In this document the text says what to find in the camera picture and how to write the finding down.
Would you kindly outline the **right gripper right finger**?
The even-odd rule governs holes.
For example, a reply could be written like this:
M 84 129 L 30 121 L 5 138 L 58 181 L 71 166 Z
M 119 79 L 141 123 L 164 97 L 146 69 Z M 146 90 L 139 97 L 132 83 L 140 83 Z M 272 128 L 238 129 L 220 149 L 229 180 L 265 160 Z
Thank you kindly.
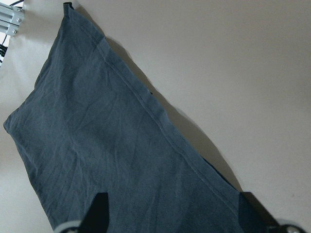
M 239 225 L 244 233 L 277 233 L 278 222 L 251 192 L 239 193 Z

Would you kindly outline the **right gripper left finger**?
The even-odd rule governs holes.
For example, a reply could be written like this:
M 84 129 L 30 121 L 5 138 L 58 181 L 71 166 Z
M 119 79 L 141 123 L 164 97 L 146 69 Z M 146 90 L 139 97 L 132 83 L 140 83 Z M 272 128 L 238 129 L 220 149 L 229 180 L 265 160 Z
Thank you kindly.
M 108 193 L 95 195 L 88 212 L 79 226 L 80 233 L 106 233 L 109 226 Z

